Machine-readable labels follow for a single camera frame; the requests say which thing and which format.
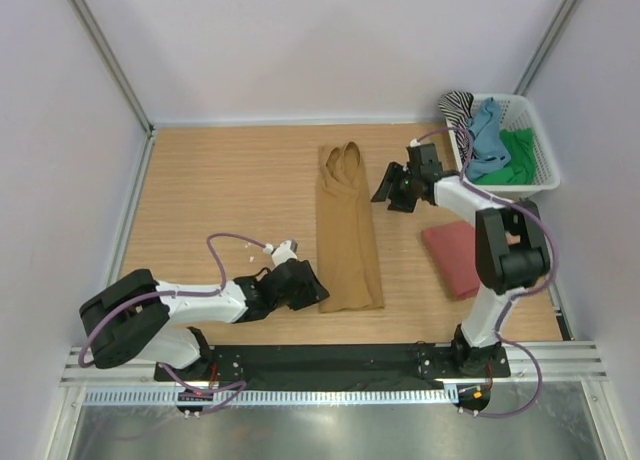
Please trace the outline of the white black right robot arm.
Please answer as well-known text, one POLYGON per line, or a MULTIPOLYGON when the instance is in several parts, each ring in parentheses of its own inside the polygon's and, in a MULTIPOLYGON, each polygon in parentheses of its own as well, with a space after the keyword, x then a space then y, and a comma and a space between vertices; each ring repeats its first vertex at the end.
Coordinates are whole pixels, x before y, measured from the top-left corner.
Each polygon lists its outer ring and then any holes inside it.
POLYGON ((436 147, 416 140, 408 161, 392 162, 373 194, 390 211, 411 213, 418 201, 446 208, 474 228, 474 266, 480 287, 469 316, 456 327, 451 342, 452 367, 464 376, 480 376, 502 346, 502 324, 511 305, 551 273, 552 261, 532 202, 513 202, 471 184, 460 173, 444 170, 436 147))

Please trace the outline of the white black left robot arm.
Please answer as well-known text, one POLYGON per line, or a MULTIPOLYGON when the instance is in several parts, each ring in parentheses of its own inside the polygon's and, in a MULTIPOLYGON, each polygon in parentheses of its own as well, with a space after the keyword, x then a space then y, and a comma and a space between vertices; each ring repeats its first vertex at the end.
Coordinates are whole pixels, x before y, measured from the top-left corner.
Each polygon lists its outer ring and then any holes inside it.
POLYGON ((145 359, 199 380, 212 356, 197 323, 254 322, 282 306, 296 311, 328 297, 309 261, 295 258, 222 285, 171 284, 138 269, 80 307, 87 343, 78 364, 105 370, 145 359))

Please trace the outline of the tan brown garment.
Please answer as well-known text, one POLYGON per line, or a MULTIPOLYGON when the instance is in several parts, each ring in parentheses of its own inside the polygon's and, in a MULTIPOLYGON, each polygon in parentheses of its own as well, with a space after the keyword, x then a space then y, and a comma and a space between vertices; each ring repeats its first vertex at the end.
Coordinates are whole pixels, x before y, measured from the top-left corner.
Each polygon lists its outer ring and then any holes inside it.
POLYGON ((316 180, 317 272, 323 314, 375 310, 384 295, 369 184, 358 145, 324 145, 316 180))

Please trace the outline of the red graphic tank top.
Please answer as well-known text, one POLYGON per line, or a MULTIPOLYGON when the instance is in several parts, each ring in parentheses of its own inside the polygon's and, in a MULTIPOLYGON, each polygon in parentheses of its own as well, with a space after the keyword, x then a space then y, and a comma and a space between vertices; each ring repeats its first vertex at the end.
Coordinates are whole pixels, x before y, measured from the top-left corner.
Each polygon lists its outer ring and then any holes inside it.
POLYGON ((426 228, 421 240, 455 300, 474 298, 480 287, 475 268, 475 230, 465 221, 426 228))

